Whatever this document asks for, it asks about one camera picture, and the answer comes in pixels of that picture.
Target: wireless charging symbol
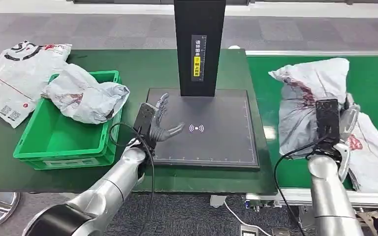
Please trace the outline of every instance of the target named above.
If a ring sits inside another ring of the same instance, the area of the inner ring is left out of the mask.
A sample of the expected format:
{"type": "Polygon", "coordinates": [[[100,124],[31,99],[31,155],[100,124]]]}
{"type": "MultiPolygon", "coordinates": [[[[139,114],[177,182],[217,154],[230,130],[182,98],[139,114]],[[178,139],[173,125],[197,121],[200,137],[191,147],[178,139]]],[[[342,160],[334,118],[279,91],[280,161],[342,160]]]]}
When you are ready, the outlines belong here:
{"type": "Polygon", "coordinates": [[[201,133],[203,133],[203,131],[205,131],[205,127],[203,127],[203,124],[200,125],[200,126],[194,126],[193,124],[191,124],[189,126],[189,131],[192,133],[195,130],[200,131],[201,133]]]}

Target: gray carpet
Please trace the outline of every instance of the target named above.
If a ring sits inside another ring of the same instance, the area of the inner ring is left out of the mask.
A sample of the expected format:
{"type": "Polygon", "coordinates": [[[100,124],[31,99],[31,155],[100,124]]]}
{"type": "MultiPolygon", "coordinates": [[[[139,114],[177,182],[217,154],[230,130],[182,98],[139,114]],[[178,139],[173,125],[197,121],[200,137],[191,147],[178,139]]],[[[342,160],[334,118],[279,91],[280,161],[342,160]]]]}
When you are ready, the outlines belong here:
{"type": "MultiPolygon", "coordinates": [[[[73,48],[176,48],[173,16],[0,14],[0,53],[25,39],[71,43],[73,48]]],[[[231,45],[247,50],[378,50],[378,19],[226,17],[221,46],[231,45]]],[[[148,199],[131,195],[106,235],[135,235],[148,199]]],[[[19,236],[35,213],[65,200],[58,194],[23,194],[14,215],[0,226],[0,236],[19,236]]],[[[247,223],[268,232],[271,227],[288,227],[298,235],[285,208],[256,213],[244,209],[241,196],[230,197],[228,203],[247,223]]],[[[144,235],[237,236],[238,229],[226,209],[209,206],[208,195],[156,195],[144,235]]]]}

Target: white cable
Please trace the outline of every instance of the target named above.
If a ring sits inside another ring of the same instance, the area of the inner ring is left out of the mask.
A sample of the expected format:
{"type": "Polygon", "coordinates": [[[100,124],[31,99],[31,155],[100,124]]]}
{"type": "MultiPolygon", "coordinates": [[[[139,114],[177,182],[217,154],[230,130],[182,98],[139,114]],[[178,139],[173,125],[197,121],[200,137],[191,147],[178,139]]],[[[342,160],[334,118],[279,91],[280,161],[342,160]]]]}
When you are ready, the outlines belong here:
{"type": "Polygon", "coordinates": [[[230,208],[229,206],[227,205],[227,203],[224,201],[224,205],[227,207],[227,209],[229,210],[229,212],[231,212],[235,218],[237,218],[238,221],[240,221],[241,224],[245,225],[245,226],[250,226],[250,227],[253,227],[253,228],[256,228],[256,229],[259,229],[260,231],[262,231],[265,235],[267,236],[271,236],[270,234],[266,233],[266,231],[262,230],[259,226],[257,225],[249,225],[249,224],[246,224],[244,223],[244,221],[242,221],[230,208]]]}

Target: yellow label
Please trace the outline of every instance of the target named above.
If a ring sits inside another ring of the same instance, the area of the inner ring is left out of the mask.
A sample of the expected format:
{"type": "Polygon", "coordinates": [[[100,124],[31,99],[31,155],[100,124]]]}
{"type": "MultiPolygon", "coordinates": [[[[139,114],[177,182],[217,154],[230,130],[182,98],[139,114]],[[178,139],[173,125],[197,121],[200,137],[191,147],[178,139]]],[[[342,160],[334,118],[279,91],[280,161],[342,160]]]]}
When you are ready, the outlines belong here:
{"type": "Polygon", "coordinates": [[[201,57],[193,57],[193,76],[199,77],[201,70],[201,57]]]}

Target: green table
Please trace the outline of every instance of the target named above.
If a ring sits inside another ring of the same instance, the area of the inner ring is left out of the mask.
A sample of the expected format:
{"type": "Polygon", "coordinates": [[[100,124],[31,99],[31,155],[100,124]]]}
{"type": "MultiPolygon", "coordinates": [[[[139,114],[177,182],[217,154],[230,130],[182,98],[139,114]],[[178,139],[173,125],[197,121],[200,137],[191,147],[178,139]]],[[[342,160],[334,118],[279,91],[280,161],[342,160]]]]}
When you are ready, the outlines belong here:
{"type": "MultiPolygon", "coordinates": [[[[271,168],[280,156],[277,126],[282,84],[272,79],[267,72],[286,64],[332,57],[320,56],[324,54],[327,53],[247,52],[248,57],[246,57],[242,50],[222,50],[217,88],[248,90],[261,170],[256,172],[199,167],[158,167],[156,191],[258,193],[262,196],[265,194],[274,196],[276,190],[271,168]],[[266,129],[276,132],[275,137],[268,136],[267,142],[264,138],[259,138],[264,135],[261,121],[266,129]]],[[[354,95],[355,100],[362,106],[362,111],[370,115],[378,128],[378,53],[348,54],[354,54],[344,56],[350,60],[348,91],[354,95]]],[[[78,64],[88,71],[119,70],[124,84],[131,90],[122,117],[123,122],[130,124],[135,119],[139,104],[145,101],[148,88],[177,88],[179,84],[176,50],[72,51],[68,62],[78,64]]],[[[34,171],[12,157],[13,149],[25,125],[26,122],[17,129],[12,129],[0,119],[0,191],[81,192],[109,169],[104,167],[34,171]]],[[[126,133],[120,133],[122,140],[128,137],[126,133]]],[[[137,191],[150,190],[150,176],[150,171],[147,171],[147,179],[137,187],[137,191]]],[[[282,163],[278,179],[282,188],[309,188],[310,177],[306,169],[306,161],[282,163]]],[[[350,188],[350,182],[346,182],[345,186],[350,188]]]]}
{"type": "MultiPolygon", "coordinates": [[[[87,71],[118,70],[122,82],[131,91],[124,106],[122,122],[133,124],[139,106],[145,102],[149,88],[178,88],[176,50],[74,50],[68,59],[87,71]]],[[[200,167],[157,167],[156,191],[269,193],[276,192],[271,163],[257,108],[256,96],[244,50],[222,50],[217,79],[218,89],[246,89],[259,155],[260,171],[220,170],[200,167]]],[[[12,153],[27,122],[16,129],[0,119],[0,191],[82,192],[110,167],[35,171],[15,160],[12,153]]],[[[121,129],[120,140],[130,137],[121,129]]],[[[117,159],[122,148],[117,150],[117,159]]],[[[137,191],[151,190],[150,170],[137,191]]]]}

